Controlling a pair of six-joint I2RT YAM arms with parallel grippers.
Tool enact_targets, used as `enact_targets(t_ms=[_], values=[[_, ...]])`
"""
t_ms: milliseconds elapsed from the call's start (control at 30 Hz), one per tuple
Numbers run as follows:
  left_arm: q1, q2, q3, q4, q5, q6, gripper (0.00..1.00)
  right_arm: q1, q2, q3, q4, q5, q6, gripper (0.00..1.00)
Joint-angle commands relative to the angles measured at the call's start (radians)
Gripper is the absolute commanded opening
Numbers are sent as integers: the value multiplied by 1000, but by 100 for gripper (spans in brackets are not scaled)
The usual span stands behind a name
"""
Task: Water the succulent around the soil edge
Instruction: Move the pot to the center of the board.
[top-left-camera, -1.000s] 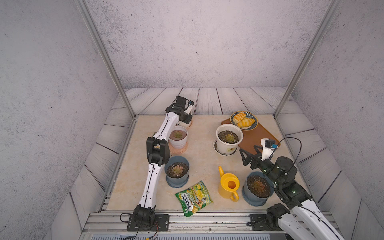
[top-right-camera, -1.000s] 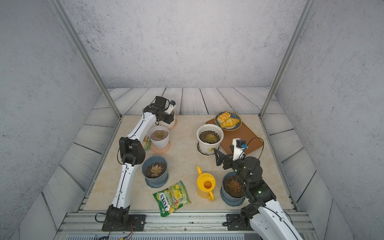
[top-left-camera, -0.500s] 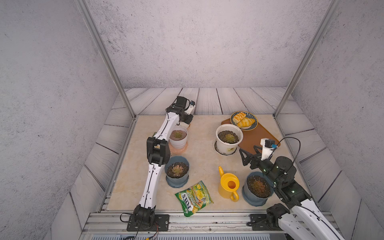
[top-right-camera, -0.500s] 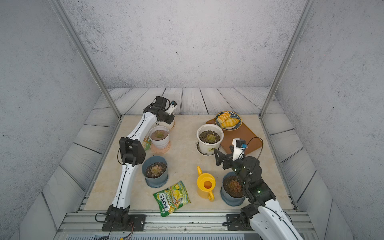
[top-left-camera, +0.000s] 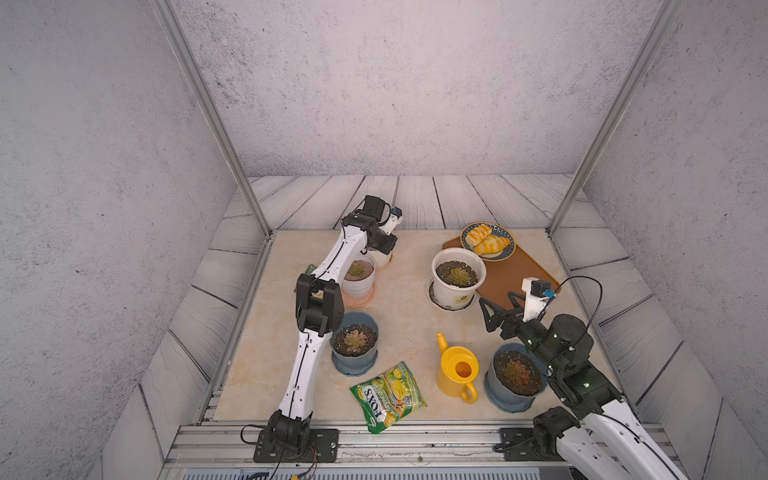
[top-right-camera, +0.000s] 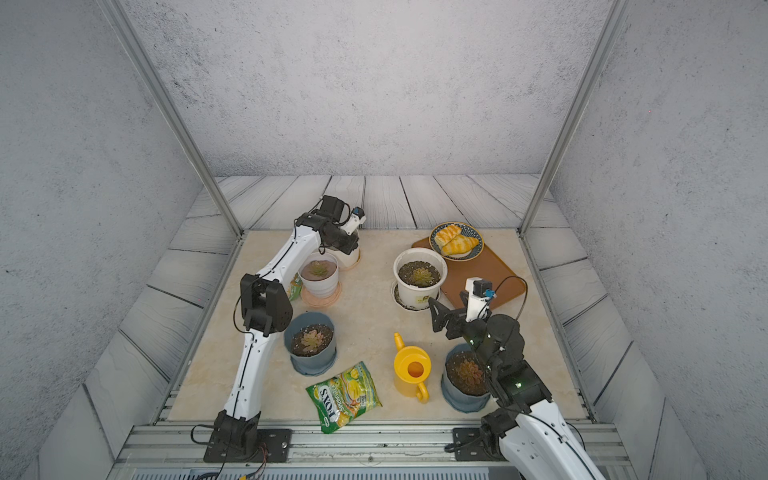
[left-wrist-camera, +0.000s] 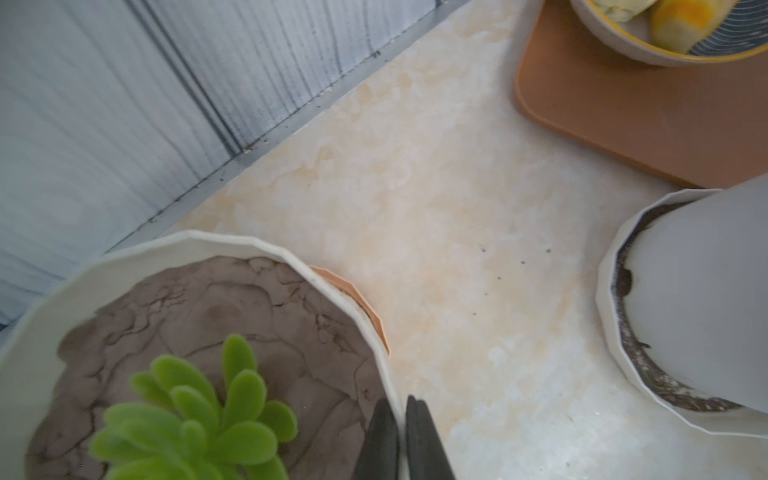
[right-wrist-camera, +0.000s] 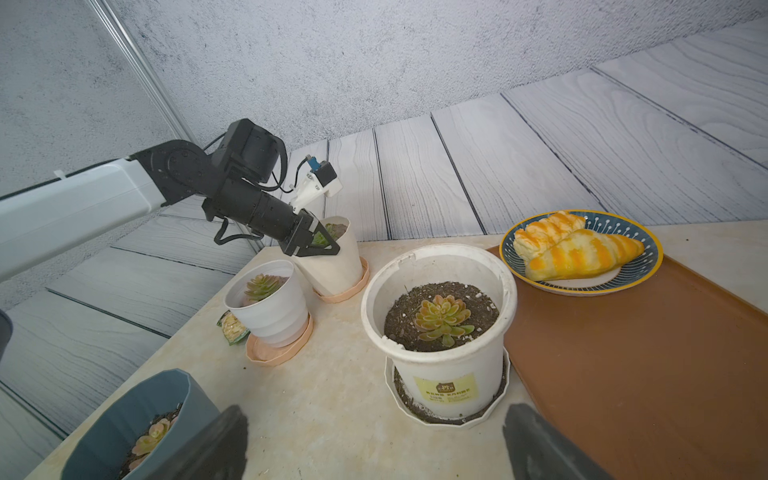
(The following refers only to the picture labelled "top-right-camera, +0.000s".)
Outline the yellow plastic watering can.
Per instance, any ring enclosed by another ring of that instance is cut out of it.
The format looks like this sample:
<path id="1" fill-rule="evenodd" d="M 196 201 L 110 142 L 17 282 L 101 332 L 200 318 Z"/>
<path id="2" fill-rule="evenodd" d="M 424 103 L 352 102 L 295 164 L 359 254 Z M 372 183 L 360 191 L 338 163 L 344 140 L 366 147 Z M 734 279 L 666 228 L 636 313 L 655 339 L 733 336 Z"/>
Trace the yellow plastic watering can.
<path id="1" fill-rule="evenodd" d="M 394 343 L 397 350 L 393 361 L 396 390 L 426 404 L 430 399 L 426 382 L 432 371 L 429 355 L 420 347 L 407 346 L 399 332 L 394 333 Z"/>

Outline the blue pot succulent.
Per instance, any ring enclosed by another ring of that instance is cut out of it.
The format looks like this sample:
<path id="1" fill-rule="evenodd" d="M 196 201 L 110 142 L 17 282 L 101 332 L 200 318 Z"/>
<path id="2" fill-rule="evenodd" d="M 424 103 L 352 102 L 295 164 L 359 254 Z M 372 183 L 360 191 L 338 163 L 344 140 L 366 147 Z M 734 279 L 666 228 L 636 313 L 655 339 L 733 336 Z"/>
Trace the blue pot succulent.
<path id="1" fill-rule="evenodd" d="M 486 407 L 490 392 L 485 371 L 469 345 L 457 344 L 447 354 L 441 390 L 448 404 L 461 413 L 476 413 Z"/>
<path id="2" fill-rule="evenodd" d="M 306 312 L 297 316 L 284 332 L 284 343 L 294 370 L 301 375 L 319 376 L 335 363 L 335 329 L 323 313 Z"/>

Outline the white ribbed pot green succulent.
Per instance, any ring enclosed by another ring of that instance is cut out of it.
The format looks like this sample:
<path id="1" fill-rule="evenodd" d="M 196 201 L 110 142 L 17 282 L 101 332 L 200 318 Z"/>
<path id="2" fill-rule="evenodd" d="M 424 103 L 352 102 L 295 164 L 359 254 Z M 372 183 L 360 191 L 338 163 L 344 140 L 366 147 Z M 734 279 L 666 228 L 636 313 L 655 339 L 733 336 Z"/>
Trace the white ribbed pot green succulent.
<path id="1" fill-rule="evenodd" d="M 333 248 L 327 250 L 336 259 L 337 265 L 342 271 L 350 270 L 357 265 L 360 260 L 360 251 L 360 248 L 356 248 L 350 254 L 346 254 Z"/>

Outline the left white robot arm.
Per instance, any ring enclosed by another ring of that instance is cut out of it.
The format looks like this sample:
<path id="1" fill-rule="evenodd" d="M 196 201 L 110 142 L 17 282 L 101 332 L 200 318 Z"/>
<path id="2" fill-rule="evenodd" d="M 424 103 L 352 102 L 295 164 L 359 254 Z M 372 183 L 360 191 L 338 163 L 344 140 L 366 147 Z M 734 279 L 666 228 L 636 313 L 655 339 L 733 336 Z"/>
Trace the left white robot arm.
<path id="1" fill-rule="evenodd" d="M 246 463 L 265 461 L 258 422 L 263 384 L 270 357 L 293 319 L 286 288 L 323 248 L 351 254 L 358 248 L 358 228 L 366 221 L 361 207 L 325 195 L 312 210 L 293 222 L 293 232 L 270 262 L 240 280 L 240 313 L 244 347 L 231 393 L 213 423 L 203 461 Z"/>

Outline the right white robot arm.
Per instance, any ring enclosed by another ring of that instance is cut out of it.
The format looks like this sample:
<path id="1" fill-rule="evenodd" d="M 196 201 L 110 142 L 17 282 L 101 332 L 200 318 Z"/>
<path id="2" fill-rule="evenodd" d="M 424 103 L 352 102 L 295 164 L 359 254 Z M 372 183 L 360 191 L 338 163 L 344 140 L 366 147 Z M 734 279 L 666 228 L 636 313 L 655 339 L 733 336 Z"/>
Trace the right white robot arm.
<path id="1" fill-rule="evenodd" d="M 433 330 L 461 338 L 479 361 L 498 409 L 483 416 L 481 444 L 492 457 L 511 463 L 524 479 L 602 479 L 549 389 L 524 358 L 520 324 L 506 314 L 451 310 L 431 299 Z"/>

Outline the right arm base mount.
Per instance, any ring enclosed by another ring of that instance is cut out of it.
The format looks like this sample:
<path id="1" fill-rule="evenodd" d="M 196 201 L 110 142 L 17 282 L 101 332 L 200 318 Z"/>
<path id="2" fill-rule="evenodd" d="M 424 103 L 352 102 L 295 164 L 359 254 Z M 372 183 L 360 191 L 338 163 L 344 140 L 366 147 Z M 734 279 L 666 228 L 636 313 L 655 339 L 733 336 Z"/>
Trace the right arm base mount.
<path id="1" fill-rule="evenodd" d="M 518 422 L 509 417 L 500 419 L 490 415 L 480 420 L 477 428 L 457 427 L 452 430 L 452 442 L 443 447 L 460 462 L 506 461 L 511 462 L 501 449 L 501 441 L 507 432 L 518 427 Z"/>

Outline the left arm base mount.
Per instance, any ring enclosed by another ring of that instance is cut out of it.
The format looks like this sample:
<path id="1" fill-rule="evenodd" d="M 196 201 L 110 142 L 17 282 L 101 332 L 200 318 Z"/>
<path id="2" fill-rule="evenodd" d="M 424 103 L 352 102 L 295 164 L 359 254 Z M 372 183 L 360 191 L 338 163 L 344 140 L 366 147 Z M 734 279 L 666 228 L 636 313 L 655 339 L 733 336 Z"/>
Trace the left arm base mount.
<path id="1" fill-rule="evenodd" d="M 214 424 L 203 454 L 206 463 L 285 463 L 293 431 L 261 428 L 256 420 L 224 416 Z"/>

